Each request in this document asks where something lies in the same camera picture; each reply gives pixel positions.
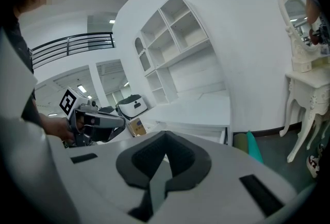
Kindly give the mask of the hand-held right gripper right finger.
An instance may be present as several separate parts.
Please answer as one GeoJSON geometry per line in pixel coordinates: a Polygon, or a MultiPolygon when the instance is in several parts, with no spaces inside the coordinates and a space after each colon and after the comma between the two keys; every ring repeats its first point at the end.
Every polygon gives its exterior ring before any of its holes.
{"type": "Polygon", "coordinates": [[[207,177],[189,191],[169,192],[149,224],[253,224],[265,219],[257,203],[239,180],[255,175],[283,204],[296,191],[281,175],[248,154],[196,136],[181,134],[211,157],[207,177]]]}

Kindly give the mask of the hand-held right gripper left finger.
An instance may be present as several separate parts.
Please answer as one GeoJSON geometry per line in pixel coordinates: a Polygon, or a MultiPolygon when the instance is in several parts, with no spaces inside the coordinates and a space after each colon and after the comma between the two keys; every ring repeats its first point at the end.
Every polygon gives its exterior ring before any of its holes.
{"type": "Polygon", "coordinates": [[[81,171],[82,178],[120,211],[148,222],[165,200],[165,161],[156,167],[146,190],[127,185],[116,167],[120,153],[140,143],[144,137],[133,138],[124,132],[109,143],[71,148],[67,152],[70,157],[95,154],[94,158],[74,164],[81,171]]]}

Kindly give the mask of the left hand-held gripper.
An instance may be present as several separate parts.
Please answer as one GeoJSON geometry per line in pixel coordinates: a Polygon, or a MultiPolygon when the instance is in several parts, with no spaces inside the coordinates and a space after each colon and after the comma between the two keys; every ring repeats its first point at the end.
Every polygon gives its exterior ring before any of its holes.
{"type": "Polygon", "coordinates": [[[112,107],[99,108],[94,101],[69,87],[59,103],[74,133],[75,147],[107,143],[124,131],[125,119],[112,107]]]}

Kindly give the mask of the large white drawer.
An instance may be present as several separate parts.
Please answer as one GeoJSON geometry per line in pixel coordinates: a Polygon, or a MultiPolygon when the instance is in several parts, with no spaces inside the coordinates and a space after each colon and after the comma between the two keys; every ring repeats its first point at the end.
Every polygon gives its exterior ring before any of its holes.
{"type": "Polygon", "coordinates": [[[199,137],[212,142],[226,144],[227,128],[217,126],[206,126],[198,124],[147,121],[144,124],[147,133],[156,131],[171,131],[199,137]]]}

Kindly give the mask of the person's left forearm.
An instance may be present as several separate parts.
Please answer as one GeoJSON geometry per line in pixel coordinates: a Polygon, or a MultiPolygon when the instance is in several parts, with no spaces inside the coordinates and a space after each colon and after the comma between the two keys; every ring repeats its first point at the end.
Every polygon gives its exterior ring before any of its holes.
{"type": "Polygon", "coordinates": [[[42,124],[42,127],[44,129],[44,131],[48,134],[48,135],[56,135],[56,119],[53,118],[49,118],[48,116],[39,113],[39,118],[40,118],[40,122],[42,124]]]}

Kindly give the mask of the white desk with hutch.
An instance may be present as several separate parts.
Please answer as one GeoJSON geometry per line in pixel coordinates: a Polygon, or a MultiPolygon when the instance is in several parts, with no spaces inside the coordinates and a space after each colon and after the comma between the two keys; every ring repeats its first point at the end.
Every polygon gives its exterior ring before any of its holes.
{"type": "Polygon", "coordinates": [[[227,128],[230,97],[215,46],[186,0],[166,0],[140,28],[134,46],[155,105],[142,119],[227,128]]]}

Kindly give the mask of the person's left hand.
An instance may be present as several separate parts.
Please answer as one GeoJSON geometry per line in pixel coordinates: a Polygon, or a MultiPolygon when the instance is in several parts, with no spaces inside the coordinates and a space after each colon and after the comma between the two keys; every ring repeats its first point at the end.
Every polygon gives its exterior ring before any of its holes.
{"type": "Polygon", "coordinates": [[[60,138],[62,141],[73,142],[75,140],[74,133],[66,118],[49,118],[47,133],[60,138]]]}

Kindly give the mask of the white black-topped robot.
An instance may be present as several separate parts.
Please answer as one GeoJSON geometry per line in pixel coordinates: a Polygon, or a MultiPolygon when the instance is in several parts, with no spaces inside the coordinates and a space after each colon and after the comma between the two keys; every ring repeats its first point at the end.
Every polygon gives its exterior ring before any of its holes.
{"type": "Polygon", "coordinates": [[[129,97],[118,101],[116,109],[119,115],[131,120],[147,111],[148,107],[141,95],[131,94],[129,97]]]}

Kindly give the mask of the brown cardboard box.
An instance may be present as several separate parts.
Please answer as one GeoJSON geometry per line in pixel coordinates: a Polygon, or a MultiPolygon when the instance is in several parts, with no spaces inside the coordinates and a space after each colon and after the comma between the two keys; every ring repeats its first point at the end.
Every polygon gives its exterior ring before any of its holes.
{"type": "Polygon", "coordinates": [[[146,134],[146,130],[139,118],[130,120],[127,124],[127,127],[133,137],[139,137],[146,134]]]}

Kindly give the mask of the olive rolled mat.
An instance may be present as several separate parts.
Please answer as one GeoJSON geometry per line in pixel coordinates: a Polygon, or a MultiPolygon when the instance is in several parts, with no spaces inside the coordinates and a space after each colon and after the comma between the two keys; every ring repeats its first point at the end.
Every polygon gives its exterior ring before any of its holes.
{"type": "Polygon", "coordinates": [[[244,153],[249,154],[249,143],[247,135],[244,133],[235,134],[233,136],[233,146],[244,153]]]}

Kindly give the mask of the teal rolled mat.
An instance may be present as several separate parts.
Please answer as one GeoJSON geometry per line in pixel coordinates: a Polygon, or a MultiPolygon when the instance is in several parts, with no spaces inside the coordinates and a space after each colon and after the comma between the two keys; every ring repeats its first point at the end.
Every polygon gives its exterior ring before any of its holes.
{"type": "Polygon", "coordinates": [[[261,152],[259,150],[259,147],[255,140],[254,135],[252,134],[251,131],[248,131],[246,134],[246,137],[247,137],[247,141],[248,141],[247,144],[248,144],[248,148],[249,148],[249,155],[263,164],[261,152]]]}

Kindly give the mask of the black railing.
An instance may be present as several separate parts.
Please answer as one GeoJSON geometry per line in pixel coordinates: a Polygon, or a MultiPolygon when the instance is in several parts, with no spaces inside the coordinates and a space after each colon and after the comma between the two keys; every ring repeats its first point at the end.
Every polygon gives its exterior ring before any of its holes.
{"type": "Polygon", "coordinates": [[[113,49],[112,32],[83,33],[62,37],[44,43],[31,50],[32,66],[37,69],[47,63],[87,51],[113,49]]]}

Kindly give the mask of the ornate white vanity table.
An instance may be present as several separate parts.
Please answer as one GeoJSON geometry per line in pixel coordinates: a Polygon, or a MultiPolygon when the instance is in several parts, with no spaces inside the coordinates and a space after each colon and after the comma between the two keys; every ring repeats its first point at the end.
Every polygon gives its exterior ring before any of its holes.
{"type": "Polygon", "coordinates": [[[280,131],[280,136],[286,135],[289,130],[293,105],[297,103],[300,108],[305,110],[298,139],[287,156],[288,163],[294,160],[312,125],[315,124],[317,128],[320,128],[322,116],[329,109],[330,54],[322,55],[322,48],[323,45],[320,44],[315,53],[303,53],[296,56],[292,54],[292,71],[285,74],[289,81],[289,96],[286,103],[284,128],[280,131]]]}

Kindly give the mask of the oval vanity mirror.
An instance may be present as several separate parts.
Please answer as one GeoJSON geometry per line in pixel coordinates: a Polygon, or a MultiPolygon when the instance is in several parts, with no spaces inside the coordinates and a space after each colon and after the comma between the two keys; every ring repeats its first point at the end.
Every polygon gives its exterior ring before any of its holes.
{"type": "Polygon", "coordinates": [[[313,23],[309,23],[303,0],[278,0],[278,5],[291,39],[292,54],[315,53],[320,46],[314,37],[320,33],[321,18],[317,16],[313,23]]]}

